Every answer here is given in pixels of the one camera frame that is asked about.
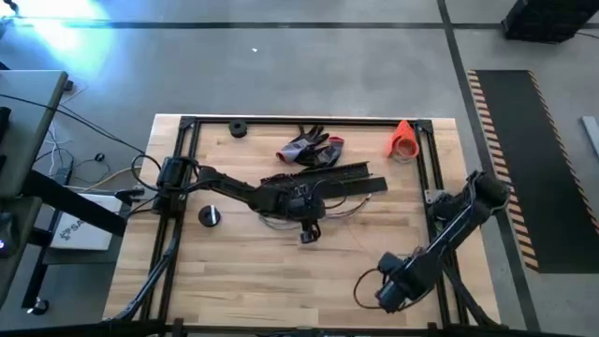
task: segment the caster wheel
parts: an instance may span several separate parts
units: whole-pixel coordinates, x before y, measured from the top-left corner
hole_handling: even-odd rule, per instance
[[[42,300],[40,298],[36,299],[36,305],[33,308],[27,309],[27,314],[32,315],[44,315],[50,308],[50,303],[47,300]]]

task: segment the black case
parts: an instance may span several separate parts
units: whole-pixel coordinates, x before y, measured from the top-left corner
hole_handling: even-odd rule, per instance
[[[518,0],[502,21],[505,38],[559,43],[599,9],[599,0]]]

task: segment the yellow and black hazard tape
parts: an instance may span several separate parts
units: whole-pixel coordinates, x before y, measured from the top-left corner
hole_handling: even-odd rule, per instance
[[[495,127],[493,126],[493,119],[490,116],[485,93],[483,92],[478,76],[474,70],[468,70],[468,81],[470,82],[470,90],[472,91],[475,100],[478,118],[483,127],[487,147],[489,148],[495,176],[497,179],[509,185],[510,198],[509,203],[507,204],[507,214],[511,220],[512,228],[516,232],[516,239],[518,239],[519,250],[522,254],[524,265],[534,271],[538,271],[539,264],[536,260],[536,254],[534,253],[533,242],[529,236],[529,231],[526,227],[524,216],[522,215],[522,209],[519,206],[516,190],[510,179],[509,168],[505,163],[501,142],[495,132]]]
[[[528,73],[531,76],[531,81],[533,82],[534,89],[536,89],[536,93],[539,96],[539,100],[541,101],[543,110],[545,110],[545,114],[547,115],[547,117],[549,119],[549,123],[551,124],[551,128],[553,129],[553,134],[555,135],[555,139],[560,144],[560,150],[562,151],[563,159],[565,160],[565,163],[568,165],[568,168],[570,169],[570,173],[572,174],[572,179],[574,179],[574,183],[578,187],[578,192],[580,193],[580,198],[582,198],[582,201],[584,202],[585,206],[587,207],[587,212],[589,213],[591,222],[594,224],[595,233],[597,233],[599,235],[599,222],[597,221],[597,218],[595,217],[594,212],[592,211],[592,207],[589,202],[589,199],[587,198],[587,195],[584,193],[584,189],[582,188],[582,185],[580,184],[580,179],[578,178],[577,173],[574,171],[572,162],[570,161],[570,158],[568,157],[568,153],[565,150],[565,146],[563,146],[563,142],[562,142],[562,138],[560,137],[560,133],[558,132],[558,129],[555,127],[555,122],[553,121],[553,117],[551,116],[551,113],[549,112],[549,106],[547,105],[547,102],[545,101],[543,94],[541,94],[541,90],[539,89],[538,81],[534,77],[533,72],[529,71]]]

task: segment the small black object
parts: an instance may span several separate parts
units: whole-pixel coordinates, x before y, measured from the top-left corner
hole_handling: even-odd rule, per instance
[[[221,221],[221,214],[214,205],[208,205],[199,210],[197,220],[206,227],[214,227]]]
[[[94,160],[99,163],[99,162],[104,161],[104,158],[106,158],[105,154],[98,153],[95,155]]]
[[[231,136],[243,138],[247,135],[247,123],[244,120],[232,120],[228,124],[228,130],[231,132]]]

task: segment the black puck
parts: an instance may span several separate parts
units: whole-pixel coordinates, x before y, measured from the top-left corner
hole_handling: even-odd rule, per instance
[[[243,138],[247,135],[247,123],[244,120],[232,120],[228,124],[228,130],[231,132],[231,136]]]
[[[197,220],[206,227],[214,227],[221,221],[221,214],[214,205],[208,205],[199,210]]]

